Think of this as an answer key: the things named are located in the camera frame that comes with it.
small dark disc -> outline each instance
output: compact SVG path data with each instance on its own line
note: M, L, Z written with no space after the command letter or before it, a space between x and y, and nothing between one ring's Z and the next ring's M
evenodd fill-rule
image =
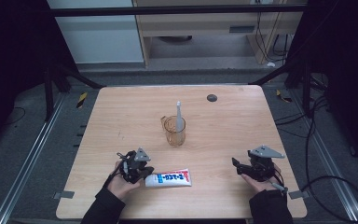
M214 95L214 94L209 94L206 99L209 101L209 102L215 102L217 100L217 96Z

black metal pole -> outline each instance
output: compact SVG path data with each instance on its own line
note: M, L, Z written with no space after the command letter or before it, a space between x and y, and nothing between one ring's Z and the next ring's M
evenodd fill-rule
M100 84L98 84L98 83L96 83L96 82L93 82L93 81L89 80L89 79L86 78L86 77L81 76L79 73L72 71L71 69L69 69L69 68L63 66L62 64L57 64L57 65L56 65L56 68L57 68L60 72L63 72L63 73L65 73L65 74L68 75L68 76L71 76L71 77L76 78L77 80L79 80L79 81L85 83L86 85L92 87L93 89L101 89L101 88L103 88L103 87L106 87L106 86L104 86L104 85L100 85Z
M201 13L247 13L247 12L299 12L317 10L322 6L307 4L287 5L214 5L214 6L177 6L177 7L96 7L96 8L59 8L51 10L30 10L52 17L84 16L123 16L123 15L158 15L158 14L201 14Z
M51 73L49 68L46 69L43 75L45 81L45 94L46 94L46 117L45 121L48 121L54 110L54 100L53 100L53 89L51 83Z
M304 62L303 109L307 117L310 118L312 114L310 111L310 59L309 58L307 58Z
M261 86L261 85L265 84L266 82L272 80L273 78L279 76L280 74L287 72L289 69L296 66L298 62L299 62L299 60L294 58L293 60L286 62L286 64L283 65L282 67L275 69L268 75L261 77L260 79L254 81L254 82L249 82L248 84Z

white cabinet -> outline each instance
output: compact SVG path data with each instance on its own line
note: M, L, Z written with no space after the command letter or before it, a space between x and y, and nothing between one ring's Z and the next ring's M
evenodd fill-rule
M51 8L132 7L131 0L48 0ZM134 16L56 18L77 64L143 63Z

wooden table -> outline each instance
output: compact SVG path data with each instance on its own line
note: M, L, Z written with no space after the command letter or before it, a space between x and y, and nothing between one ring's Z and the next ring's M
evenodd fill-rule
M215 94L216 102L207 95ZM186 141L171 147L160 118L182 102ZM61 198L59 218L82 218L94 202L117 153L143 147L155 172L188 168L192 187L140 188L131 193L121 218L250 218L253 190L237 175L234 157L250 164L247 150L266 145L285 154L258 86L154 86L101 89ZM289 191L298 189L289 160L274 159ZM302 199L288 200L293 217L307 214Z

cable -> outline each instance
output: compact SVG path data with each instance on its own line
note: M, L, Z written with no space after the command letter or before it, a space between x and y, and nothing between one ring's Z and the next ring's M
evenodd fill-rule
M289 115L289 116L286 116L286 117L283 117L283 118L280 118L280 119L275 119L274 121L276 122L276 121L281 120L281 119L289 119L289 118L297 116L297 115L302 115L302 113L296 113L294 115Z
M346 221L346 222L350 222L350 223L358 223L358 220L350 220L348 218L345 217L341 217L340 215L337 215L336 213L334 213L333 211L331 211L330 209L328 209L324 204L322 204L322 202L318 199L317 195L315 194L315 192L312 189L312 184L314 184L315 182L322 180L322 179L330 179L330 178L334 178L334 179L338 179L341 181L346 182L347 184L349 184L353 189L355 189L358 192L358 188L356 188L356 186L354 186L350 181L341 178L339 176L333 176L333 175L322 175L319 176L313 180L310 180L310 170L309 170L309 145L310 145L310 137L312 136L313 131L316 129L316 125L315 125L315 117L314 117L314 112L317 111L317 109L327 105L322 105L318 107L318 104L322 103L325 100L324 96L318 98L315 101L315 104L312 107L312 113L311 113L311 123L310 123L310 130L308 132L307 135L307 140L306 140L306 147L305 147L305 169L306 169L306 177L307 177L307 184L301 189L301 191L304 191L305 189L309 189L310 190L310 194L312 195L313 199L316 201L317 204L319 204L326 212L328 212L330 215L332 215L333 217L336 217L337 219L341 220L341 221Z
M326 91L327 90L327 85L324 83L324 76L321 76L322 80L319 80L318 78L314 77L312 74L310 75L310 79L313 83L313 85L316 86L316 88L313 88L315 90L322 90L322 91Z
M274 41L274 45L272 46L272 52L274 53L274 55L276 55L276 56L280 56L280 57L284 57L285 55L286 55L286 53L287 53L287 50L286 50L286 48L287 48L287 37L288 37L289 35L286 35L286 38L285 38L285 41L284 41L284 47L283 47L283 50L276 50L275 49L275 47L276 47L276 44L277 44L277 42L278 42L278 39L279 39L279 35L277 35L276 37L275 37L275 41Z
M260 30L260 20L261 20L261 12L258 12L257 13L257 27L255 30L255 43L257 44L258 48L260 49L261 53L263 54L263 58L267 62L275 63L275 62L281 61L282 59L275 60L275 59L269 57L269 53L267 52L266 44L264 43L263 35L261 34L261 30ZM260 35L260 39L264 46L264 49L261 48L260 43L258 42L258 38L257 38L258 35Z
M295 121L298 121L299 119L304 118L305 116L306 116L306 115L303 114L303 115L301 115L300 117L297 117L297 118L295 118L295 119L292 119L292 120L289 120L289 121L286 121L286 122L283 122L283 123L276 123L275 125L279 126L279 125L285 125L285 124L293 123L293 122L295 122Z
M20 110L22 110L22 115L21 115L21 117L20 117L19 119L16 119L16 120L14 120L14 121L9 122L9 123L5 123L5 125L14 124L14 123L18 122L19 120L21 120L22 118L24 118L24 116L25 116L25 109L22 108L22 107L19 107L19 106L16 106L16 107L14 107L14 108L15 108L15 109L20 109Z
M289 35L286 35L286 38L285 38L285 40L284 40L282 65L284 65L284 63L285 63L285 61L286 61L287 53L288 53L288 51L286 50L286 48L287 48L287 37L288 37L288 36L289 36Z
M281 193L283 194L284 201L287 203L287 187L284 186L283 176L281 175L281 172L279 172L277 169L274 170L274 177L278 181L278 184L283 188L283 190L281 190Z
M294 136L296 136L296 137L307 138L307 136L301 136L301 135L298 135L298 134L296 134L296 133L290 133L290 132L286 131L285 129L280 129L280 128L277 128L277 129L278 129L279 131L289 133L289 134L294 135Z

